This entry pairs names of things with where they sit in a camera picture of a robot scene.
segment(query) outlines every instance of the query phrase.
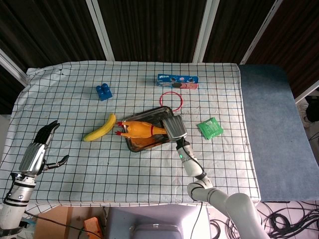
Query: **oreo box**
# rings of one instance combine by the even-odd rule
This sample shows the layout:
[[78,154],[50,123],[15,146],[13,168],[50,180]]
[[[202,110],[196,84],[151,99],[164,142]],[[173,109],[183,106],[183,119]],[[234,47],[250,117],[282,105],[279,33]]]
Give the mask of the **oreo box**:
[[158,86],[197,89],[198,77],[158,74]]

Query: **banana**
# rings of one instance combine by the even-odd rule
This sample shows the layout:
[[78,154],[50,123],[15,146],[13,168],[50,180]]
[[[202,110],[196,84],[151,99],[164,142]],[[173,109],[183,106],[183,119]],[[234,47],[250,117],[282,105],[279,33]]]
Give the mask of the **banana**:
[[107,134],[115,125],[116,117],[115,114],[110,114],[108,121],[102,127],[98,128],[97,130],[89,133],[86,135],[83,140],[84,141],[92,141],[103,135]]

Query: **grid tablecloth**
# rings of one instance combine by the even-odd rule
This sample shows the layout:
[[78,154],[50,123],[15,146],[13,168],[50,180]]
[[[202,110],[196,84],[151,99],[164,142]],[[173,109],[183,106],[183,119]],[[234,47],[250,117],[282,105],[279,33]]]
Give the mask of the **grid tablecloth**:
[[[157,86],[158,74],[197,75],[199,88]],[[66,165],[46,171],[28,208],[40,212],[56,205],[132,206],[194,204],[187,185],[194,181],[182,168],[175,145],[166,143],[139,153],[112,132],[84,142],[87,133],[102,126],[110,113],[118,120],[160,106],[167,91],[182,95],[180,111],[187,140],[212,183],[228,194],[246,193],[260,200],[248,140],[240,71],[230,63],[68,62],[29,69],[28,85],[15,102],[0,166],[0,195],[11,186],[9,174],[18,167],[27,146],[44,125],[58,120],[46,154],[47,163],[69,154]],[[107,83],[113,94],[100,101],[95,87]],[[165,95],[163,105],[176,109],[179,97]],[[206,140],[197,124],[215,117],[224,133]]]

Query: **table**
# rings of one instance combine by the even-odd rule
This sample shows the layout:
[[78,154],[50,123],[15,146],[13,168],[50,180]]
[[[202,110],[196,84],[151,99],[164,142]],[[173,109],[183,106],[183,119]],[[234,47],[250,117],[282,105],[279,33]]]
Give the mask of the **table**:
[[[18,171],[24,151],[36,132],[53,120],[61,123],[51,141],[47,162],[69,154],[63,167],[36,179],[32,202],[46,205],[140,206],[196,204],[186,187],[187,177],[175,146],[167,143],[132,153],[119,128],[94,142],[83,135],[104,124],[109,113],[119,120],[159,106],[162,93],[157,74],[198,75],[199,89],[174,89],[182,94],[180,114],[197,158],[213,184],[228,194],[243,192],[260,200],[243,112],[240,72],[229,63],[70,62],[29,69],[28,86],[19,95],[12,114],[1,164],[2,196],[10,187],[9,173]],[[113,97],[98,100],[95,86],[109,84]],[[164,105],[179,106],[178,97]],[[221,136],[205,140],[196,124],[215,117],[224,128]]]
[[261,200],[319,199],[319,167],[285,72],[274,65],[239,69]]

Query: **rubber chicken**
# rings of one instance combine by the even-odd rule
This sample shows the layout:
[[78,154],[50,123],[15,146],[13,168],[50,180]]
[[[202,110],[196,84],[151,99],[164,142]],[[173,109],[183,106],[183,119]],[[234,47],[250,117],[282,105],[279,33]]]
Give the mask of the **rubber chicken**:
[[127,126],[128,133],[122,133],[117,131],[117,135],[130,138],[149,138],[154,134],[167,134],[164,128],[159,128],[151,123],[140,122],[140,121],[128,121],[128,122],[118,122],[118,126]]

